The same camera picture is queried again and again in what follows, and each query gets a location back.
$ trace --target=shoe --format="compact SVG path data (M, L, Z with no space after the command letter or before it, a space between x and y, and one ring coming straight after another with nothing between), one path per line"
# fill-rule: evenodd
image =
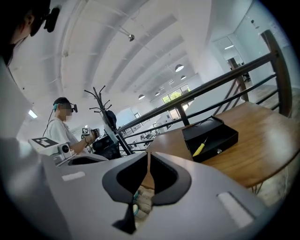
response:
M138 195L139 195L139 191L137 191L137 192L135 193L135 195L133 196L133 200L135 200L135 199L137 198Z
M133 215L136 215L138 213L138 211L139 211L139 206L134 204L133 205Z

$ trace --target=yellow screwdriver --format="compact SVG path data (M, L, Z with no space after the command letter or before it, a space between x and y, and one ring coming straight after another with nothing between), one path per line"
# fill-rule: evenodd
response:
M202 151L202 149L205 146L206 140L208 139L208 137L205 139L204 143L201 143L200 147L197 149L197 151L193 154L193 157L197 156L200 154L200 152Z

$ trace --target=white t-shirt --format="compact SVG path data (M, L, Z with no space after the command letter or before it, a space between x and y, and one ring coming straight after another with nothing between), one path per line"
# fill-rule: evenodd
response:
M59 143L69 143L69 146L78 143L78 140L71 133L68 126L64 124L60 119L55 117L49 122L46 131L46 137ZM83 149L81 153L83 154L89 152L86 149Z

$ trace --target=wooden floor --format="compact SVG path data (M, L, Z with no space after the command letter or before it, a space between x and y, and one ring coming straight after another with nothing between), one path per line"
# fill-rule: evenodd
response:
M252 86L251 82L246 83L246 87ZM268 93L271 93L275 89L275 86L262 85L248 93L250 102L257 102ZM278 103L278 95L267 99L261 104L261 106L271 108ZM300 122L300 89L292 89L292 119ZM259 193L257 194L267 206L271 206L283 199L289 192L295 176L300 169L300 153L297 157L282 171L266 180ZM143 221L146 220L148 214L151 211L151 198L154 195L154 191L151 189L139 188L139 196L136 200L136 204L139 206L139 212L135 216L135 225L138 228Z

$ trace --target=screwdriver handle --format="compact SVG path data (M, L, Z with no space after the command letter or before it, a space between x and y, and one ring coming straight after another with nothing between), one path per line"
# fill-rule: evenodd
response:
M202 143L200 145L200 147L197 149L197 151L193 154L193 157L199 155L203 148L204 148L204 143Z

